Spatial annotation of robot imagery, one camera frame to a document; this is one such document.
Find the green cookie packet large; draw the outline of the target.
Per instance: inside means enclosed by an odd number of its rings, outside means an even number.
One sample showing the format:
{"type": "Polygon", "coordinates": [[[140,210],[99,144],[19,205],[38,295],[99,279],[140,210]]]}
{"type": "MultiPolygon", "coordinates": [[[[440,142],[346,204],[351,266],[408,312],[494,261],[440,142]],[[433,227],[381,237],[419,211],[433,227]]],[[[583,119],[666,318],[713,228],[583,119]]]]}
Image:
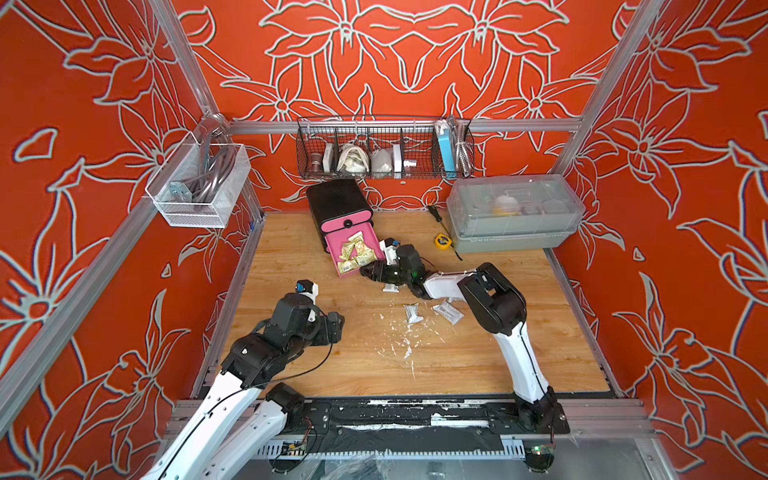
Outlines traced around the green cookie packet large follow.
{"type": "Polygon", "coordinates": [[[347,273],[353,272],[358,268],[359,268],[359,265],[354,258],[341,260],[337,263],[337,271],[340,275],[345,275],[347,273]]]}

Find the green cookie packet top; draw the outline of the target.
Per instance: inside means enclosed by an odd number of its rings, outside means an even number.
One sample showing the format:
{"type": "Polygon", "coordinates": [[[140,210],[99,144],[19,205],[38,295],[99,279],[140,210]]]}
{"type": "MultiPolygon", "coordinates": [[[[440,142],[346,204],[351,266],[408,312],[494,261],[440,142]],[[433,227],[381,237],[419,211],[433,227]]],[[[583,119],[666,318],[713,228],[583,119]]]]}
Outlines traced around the green cookie packet top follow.
{"type": "Polygon", "coordinates": [[[351,237],[349,237],[348,238],[348,243],[354,249],[361,249],[363,251],[368,249],[368,245],[365,242],[364,233],[362,231],[359,231],[359,232],[353,234],[351,237]]]}

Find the green cookie packet small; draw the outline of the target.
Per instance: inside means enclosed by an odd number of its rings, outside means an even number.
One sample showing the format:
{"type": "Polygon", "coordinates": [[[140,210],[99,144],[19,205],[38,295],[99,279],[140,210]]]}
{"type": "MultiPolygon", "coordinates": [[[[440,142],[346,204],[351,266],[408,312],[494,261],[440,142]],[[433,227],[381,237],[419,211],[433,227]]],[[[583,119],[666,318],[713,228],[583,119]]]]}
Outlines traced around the green cookie packet small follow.
{"type": "Polygon", "coordinates": [[[357,249],[354,249],[348,242],[344,243],[341,249],[339,258],[341,260],[352,259],[358,254],[357,249]]]}

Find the pink drawer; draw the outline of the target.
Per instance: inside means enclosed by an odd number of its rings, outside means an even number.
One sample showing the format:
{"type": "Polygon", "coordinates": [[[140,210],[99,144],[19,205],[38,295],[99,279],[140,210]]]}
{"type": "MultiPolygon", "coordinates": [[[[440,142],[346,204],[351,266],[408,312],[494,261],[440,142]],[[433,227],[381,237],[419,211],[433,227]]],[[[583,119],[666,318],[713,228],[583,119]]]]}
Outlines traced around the pink drawer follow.
{"type": "Polygon", "coordinates": [[[360,210],[347,215],[329,218],[320,224],[320,231],[323,234],[328,234],[338,230],[349,229],[355,225],[370,222],[372,216],[373,214],[371,211],[360,210]]]}
{"type": "Polygon", "coordinates": [[[384,259],[379,240],[369,222],[330,232],[325,240],[340,278],[357,274],[361,267],[384,259]]]}

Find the pink top drawer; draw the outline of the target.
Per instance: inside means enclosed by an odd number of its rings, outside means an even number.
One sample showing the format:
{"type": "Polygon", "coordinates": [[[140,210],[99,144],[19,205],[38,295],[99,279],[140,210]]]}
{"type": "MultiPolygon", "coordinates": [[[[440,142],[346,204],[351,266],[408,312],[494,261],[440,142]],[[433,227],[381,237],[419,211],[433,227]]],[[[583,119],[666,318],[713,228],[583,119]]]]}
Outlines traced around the pink top drawer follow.
{"type": "Polygon", "coordinates": [[[338,230],[349,229],[355,225],[370,222],[372,216],[373,214],[371,211],[360,210],[347,215],[329,218],[320,224],[320,231],[323,234],[328,234],[338,230]]]}

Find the black pink drawer cabinet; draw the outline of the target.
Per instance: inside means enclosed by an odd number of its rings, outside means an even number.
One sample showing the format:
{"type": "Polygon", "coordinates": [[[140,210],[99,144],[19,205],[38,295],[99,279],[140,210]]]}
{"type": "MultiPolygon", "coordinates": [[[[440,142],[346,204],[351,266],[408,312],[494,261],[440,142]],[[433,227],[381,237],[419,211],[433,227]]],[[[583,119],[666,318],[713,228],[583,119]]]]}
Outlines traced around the black pink drawer cabinet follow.
{"type": "Polygon", "coordinates": [[[359,185],[351,178],[329,180],[311,186],[306,191],[306,198],[320,241],[327,253],[327,234],[320,231],[322,222],[360,210],[368,210],[373,214],[359,185]]]}

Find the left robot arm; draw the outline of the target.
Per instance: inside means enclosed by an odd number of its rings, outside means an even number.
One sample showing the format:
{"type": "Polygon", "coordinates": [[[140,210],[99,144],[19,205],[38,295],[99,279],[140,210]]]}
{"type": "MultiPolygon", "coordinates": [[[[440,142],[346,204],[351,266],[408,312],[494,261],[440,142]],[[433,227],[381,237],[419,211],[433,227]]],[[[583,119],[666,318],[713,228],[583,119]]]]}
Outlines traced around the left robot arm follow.
{"type": "Polygon", "coordinates": [[[305,397],[277,376],[308,347],[333,347],[345,318],[316,305],[299,282],[270,318],[235,341],[204,400],[146,479],[232,479],[254,454],[301,419],[305,397]]]}

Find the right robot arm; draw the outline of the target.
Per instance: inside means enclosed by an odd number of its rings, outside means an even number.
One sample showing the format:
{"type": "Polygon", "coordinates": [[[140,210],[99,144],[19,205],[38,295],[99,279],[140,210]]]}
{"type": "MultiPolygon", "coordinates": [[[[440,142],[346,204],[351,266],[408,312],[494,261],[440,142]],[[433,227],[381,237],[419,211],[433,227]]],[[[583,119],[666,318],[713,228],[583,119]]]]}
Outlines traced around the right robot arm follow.
{"type": "Polygon", "coordinates": [[[405,286],[423,300],[464,301],[478,324],[496,340],[509,371],[515,402],[513,417],[527,432],[567,433],[564,409],[545,378],[532,347],[524,295],[492,263],[454,273],[428,270],[411,244],[400,245],[393,260],[360,268],[382,284],[405,286]]]}

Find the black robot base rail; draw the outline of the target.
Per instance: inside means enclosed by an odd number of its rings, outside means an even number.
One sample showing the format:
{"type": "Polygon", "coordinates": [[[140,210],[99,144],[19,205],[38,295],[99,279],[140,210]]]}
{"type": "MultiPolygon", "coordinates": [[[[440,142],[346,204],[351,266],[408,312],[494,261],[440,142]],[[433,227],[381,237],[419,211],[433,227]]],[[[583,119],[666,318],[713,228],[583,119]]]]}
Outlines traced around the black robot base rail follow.
{"type": "Polygon", "coordinates": [[[315,397],[288,416],[284,438],[313,454],[507,453],[505,440],[550,444],[571,433],[563,406],[513,395],[315,397]]]}

